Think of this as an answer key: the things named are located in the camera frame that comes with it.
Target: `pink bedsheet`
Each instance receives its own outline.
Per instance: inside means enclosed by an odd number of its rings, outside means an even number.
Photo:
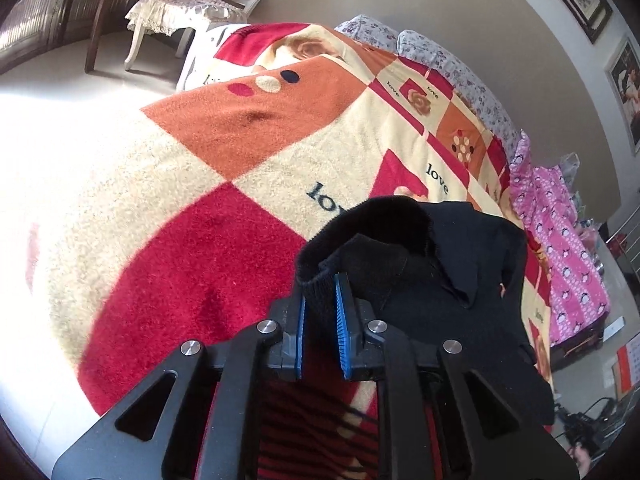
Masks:
[[[560,169],[532,166],[529,147],[529,137],[523,133],[510,165],[513,208],[549,260],[554,346],[605,316],[609,297],[575,233],[577,214]]]

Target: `black garment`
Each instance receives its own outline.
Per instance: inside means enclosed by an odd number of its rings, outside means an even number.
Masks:
[[[380,319],[428,344],[459,340],[514,409],[549,425],[553,395],[520,317],[526,259],[521,229],[469,203],[384,197],[329,222],[298,255],[296,279],[311,329],[334,346],[333,275],[346,272]]]

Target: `pillow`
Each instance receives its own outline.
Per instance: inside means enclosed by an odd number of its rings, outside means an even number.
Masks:
[[[394,54],[398,53],[398,32],[364,14],[341,23],[335,30],[352,40],[362,41]]]

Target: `chair cushion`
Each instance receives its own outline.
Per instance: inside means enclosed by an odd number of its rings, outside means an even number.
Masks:
[[[142,20],[146,32],[172,35],[180,28],[198,28],[210,23],[245,22],[242,9],[223,0],[140,0],[125,16],[134,30]]]
[[[398,53],[398,32],[364,14],[341,23],[335,30],[352,40],[362,41],[394,54]]]
[[[398,35],[398,54],[433,68],[447,78],[469,108],[502,141],[508,160],[513,160],[520,140],[519,131],[500,101],[467,65],[414,30],[404,30]]]

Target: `floor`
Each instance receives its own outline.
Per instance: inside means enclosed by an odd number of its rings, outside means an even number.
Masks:
[[[174,92],[181,69],[174,51],[146,38],[126,73],[130,41],[130,32],[104,37],[91,75],[81,41],[0,76],[0,182],[10,183],[0,186],[0,413],[47,475],[98,416],[50,338],[46,307],[31,301],[27,234],[90,171],[100,150],[91,135],[98,108],[117,113]]]

